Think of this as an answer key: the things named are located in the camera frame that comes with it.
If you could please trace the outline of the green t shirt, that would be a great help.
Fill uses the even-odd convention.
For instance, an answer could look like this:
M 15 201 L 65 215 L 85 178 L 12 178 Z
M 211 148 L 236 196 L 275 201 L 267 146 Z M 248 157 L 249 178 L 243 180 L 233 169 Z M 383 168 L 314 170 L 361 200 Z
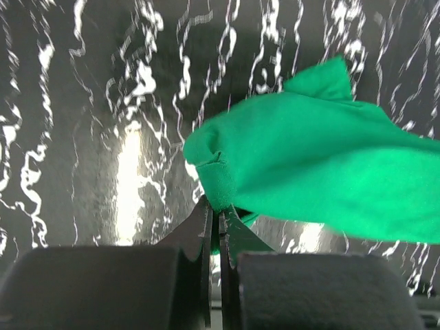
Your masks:
M 358 239 L 439 242 L 439 142 L 354 100 L 342 57 L 206 120 L 183 154 L 213 209 L 234 206 L 246 225 L 265 215 Z

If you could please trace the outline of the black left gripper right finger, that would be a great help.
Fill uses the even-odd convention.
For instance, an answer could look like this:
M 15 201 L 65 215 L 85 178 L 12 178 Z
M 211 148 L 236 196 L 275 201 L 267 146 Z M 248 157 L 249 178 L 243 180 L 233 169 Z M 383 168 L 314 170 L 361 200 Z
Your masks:
M 279 254 L 234 208 L 219 215 L 224 329 L 423 329 L 415 301 L 384 259 Z

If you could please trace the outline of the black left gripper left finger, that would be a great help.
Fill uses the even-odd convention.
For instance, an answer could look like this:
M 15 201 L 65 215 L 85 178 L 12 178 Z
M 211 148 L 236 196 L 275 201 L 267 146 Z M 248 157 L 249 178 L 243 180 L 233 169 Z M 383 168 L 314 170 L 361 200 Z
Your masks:
M 2 329 L 206 329 L 212 207 L 154 245 L 35 249 L 1 282 Z

